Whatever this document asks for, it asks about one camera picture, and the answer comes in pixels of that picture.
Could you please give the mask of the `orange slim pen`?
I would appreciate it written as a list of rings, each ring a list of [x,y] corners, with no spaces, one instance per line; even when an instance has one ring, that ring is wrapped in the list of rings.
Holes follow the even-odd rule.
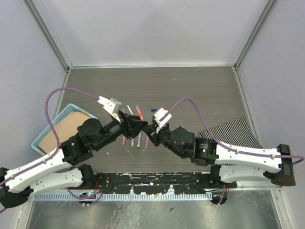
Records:
[[[126,137],[125,137],[125,136],[123,136],[123,139],[122,139],[122,146],[124,146],[124,145],[125,145],[125,142],[126,142]]]

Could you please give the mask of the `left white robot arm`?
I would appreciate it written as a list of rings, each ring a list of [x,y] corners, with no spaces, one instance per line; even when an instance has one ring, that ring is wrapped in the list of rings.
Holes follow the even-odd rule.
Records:
[[[139,116],[123,112],[119,113],[118,120],[113,119],[106,125],[96,118],[85,120],[75,135],[45,156],[16,169],[2,167],[0,203],[4,208],[14,208],[49,190],[93,188],[96,178],[91,166],[84,161],[93,157],[93,151],[99,151],[121,135],[135,138],[147,125]]]

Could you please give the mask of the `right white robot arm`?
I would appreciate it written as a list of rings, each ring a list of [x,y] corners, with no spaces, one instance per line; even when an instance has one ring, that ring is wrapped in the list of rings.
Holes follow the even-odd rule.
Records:
[[[210,184],[221,188],[242,180],[270,180],[284,187],[295,186],[293,162],[288,145],[276,148],[250,148],[196,137],[194,133],[158,122],[144,128],[150,141],[163,145],[180,158],[188,158],[198,166],[210,166]]]

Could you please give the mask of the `white marker green end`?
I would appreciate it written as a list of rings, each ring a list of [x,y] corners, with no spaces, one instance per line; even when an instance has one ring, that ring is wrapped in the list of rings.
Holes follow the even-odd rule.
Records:
[[[141,137],[142,137],[142,131],[139,133],[138,135],[138,140],[137,140],[137,149],[140,148],[140,145],[141,145]]]

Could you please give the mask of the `orange white marker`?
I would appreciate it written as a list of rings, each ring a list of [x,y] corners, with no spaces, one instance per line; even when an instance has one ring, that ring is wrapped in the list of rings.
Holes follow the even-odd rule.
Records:
[[[139,106],[136,105],[135,107],[136,107],[136,110],[137,110],[137,113],[138,113],[140,119],[143,121],[144,118],[143,118],[143,115],[142,115],[142,113],[141,113],[141,110],[140,110]]]

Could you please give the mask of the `pink highlighter pen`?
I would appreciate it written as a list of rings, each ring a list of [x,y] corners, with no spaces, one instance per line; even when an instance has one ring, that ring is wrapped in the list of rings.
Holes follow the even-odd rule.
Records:
[[[148,148],[148,144],[149,144],[149,137],[147,136],[146,137],[146,141],[145,141],[145,149]]]

